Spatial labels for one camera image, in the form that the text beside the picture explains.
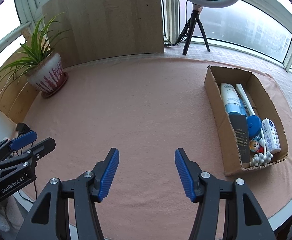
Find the left white gloved hand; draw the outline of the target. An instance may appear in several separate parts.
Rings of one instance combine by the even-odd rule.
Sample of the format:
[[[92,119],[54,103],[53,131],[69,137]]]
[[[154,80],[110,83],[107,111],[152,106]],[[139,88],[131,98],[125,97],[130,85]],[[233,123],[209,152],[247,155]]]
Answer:
[[[24,218],[13,196],[0,202],[0,231],[19,230],[23,222]]]

